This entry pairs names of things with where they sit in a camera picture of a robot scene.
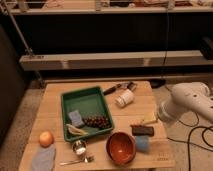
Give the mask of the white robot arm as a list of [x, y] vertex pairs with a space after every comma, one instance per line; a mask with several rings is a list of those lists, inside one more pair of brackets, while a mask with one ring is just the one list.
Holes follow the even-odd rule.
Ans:
[[213, 123], [213, 100], [210, 88], [205, 83], [175, 84], [170, 90], [170, 98], [163, 101], [152, 115], [143, 116], [141, 124], [151, 124], [157, 120], [174, 123], [188, 111]]

